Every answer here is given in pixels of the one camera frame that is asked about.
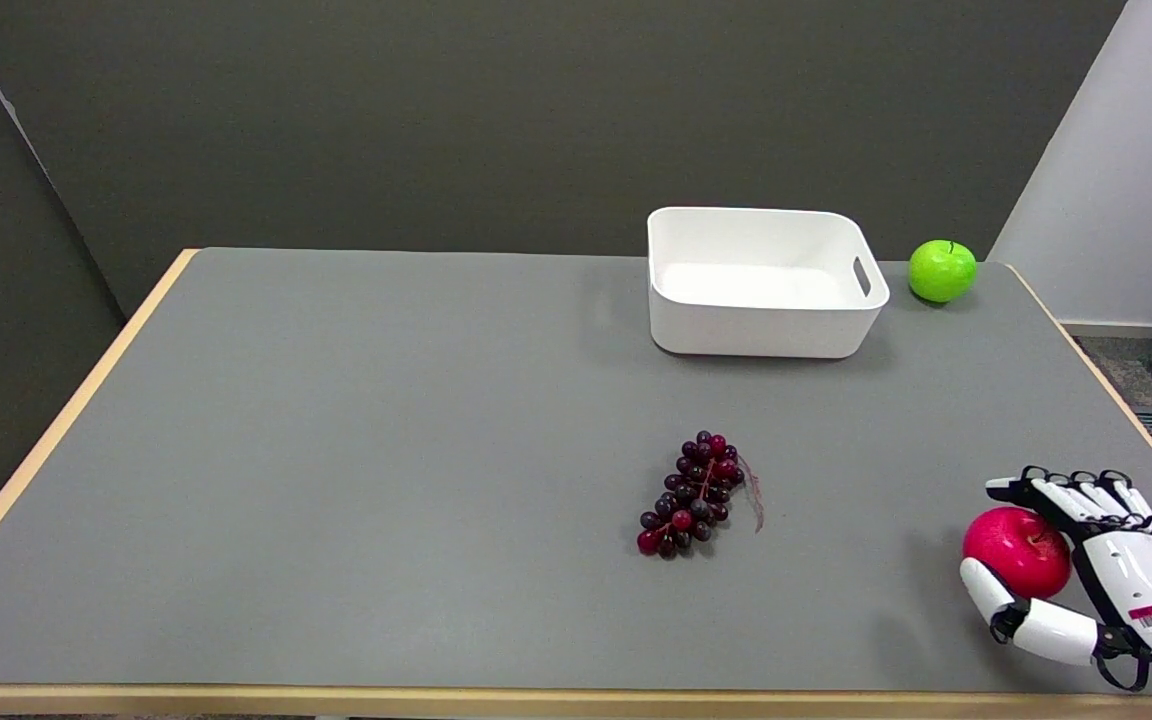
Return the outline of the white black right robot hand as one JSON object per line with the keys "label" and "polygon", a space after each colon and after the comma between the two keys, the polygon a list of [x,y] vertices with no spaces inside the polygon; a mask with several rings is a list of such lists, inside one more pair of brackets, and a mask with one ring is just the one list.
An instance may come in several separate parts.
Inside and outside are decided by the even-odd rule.
{"label": "white black right robot hand", "polygon": [[965,559],[960,578],[993,638],[1043,659],[1092,665],[1137,694],[1152,676],[1152,507],[1123,471],[1056,473],[1028,465],[988,480],[993,501],[1033,511],[1071,551],[1094,615],[1066,609],[1005,578],[995,560]]}

